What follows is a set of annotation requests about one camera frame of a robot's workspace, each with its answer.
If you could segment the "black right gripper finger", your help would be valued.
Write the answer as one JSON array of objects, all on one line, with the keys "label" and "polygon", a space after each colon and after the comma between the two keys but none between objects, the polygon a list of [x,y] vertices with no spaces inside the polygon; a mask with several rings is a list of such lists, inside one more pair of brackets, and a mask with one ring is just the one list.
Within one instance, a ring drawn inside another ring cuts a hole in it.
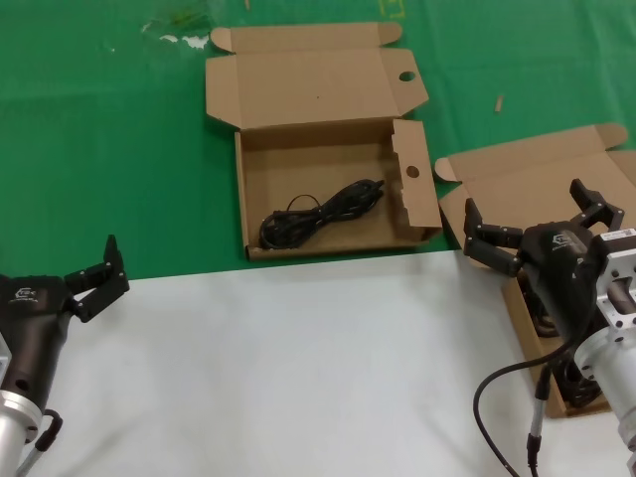
[{"label": "black right gripper finger", "polygon": [[484,223],[474,200],[467,199],[463,231],[466,256],[509,277],[519,273],[523,261],[510,249],[519,249],[524,235],[522,229]]},{"label": "black right gripper finger", "polygon": [[586,188],[579,179],[573,179],[569,192],[580,208],[580,212],[570,220],[572,223],[585,229],[602,223],[610,232],[620,230],[624,211],[606,202],[598,191]]}]

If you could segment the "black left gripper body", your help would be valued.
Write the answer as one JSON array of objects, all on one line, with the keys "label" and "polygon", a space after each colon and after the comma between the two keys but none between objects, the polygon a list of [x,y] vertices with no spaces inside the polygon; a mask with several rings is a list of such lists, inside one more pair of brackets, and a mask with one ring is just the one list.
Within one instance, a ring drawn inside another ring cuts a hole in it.
[{"label": "black left gripper body", "polygon": [[73,316],[72,295],[54,276],[1,277],[1,335],[11,360],[1,389],[48,401]]}]

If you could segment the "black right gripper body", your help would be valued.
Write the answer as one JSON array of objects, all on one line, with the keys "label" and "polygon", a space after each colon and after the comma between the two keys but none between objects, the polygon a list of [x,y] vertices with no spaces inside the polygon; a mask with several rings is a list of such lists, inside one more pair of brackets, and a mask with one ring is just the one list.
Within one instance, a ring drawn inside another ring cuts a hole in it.
[{"label": "black right gripper body", "polygon": [[586,258],[592,238],[572,222],[550,222],[526,229],[519,247],[531,288],[565,341],[582,342],[594,329],[595,267]]}]

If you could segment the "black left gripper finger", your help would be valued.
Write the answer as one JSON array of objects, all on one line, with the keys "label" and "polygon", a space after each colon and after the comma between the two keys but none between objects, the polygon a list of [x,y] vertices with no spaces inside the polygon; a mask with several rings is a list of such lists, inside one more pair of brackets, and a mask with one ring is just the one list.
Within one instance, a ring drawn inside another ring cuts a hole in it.
[{"label": "black left gripper finger", "polygon": [[102,263],[64,278],[70,298],[65,310],[87,323],[129,291],[124,261],[115,235],[109,235]]}]

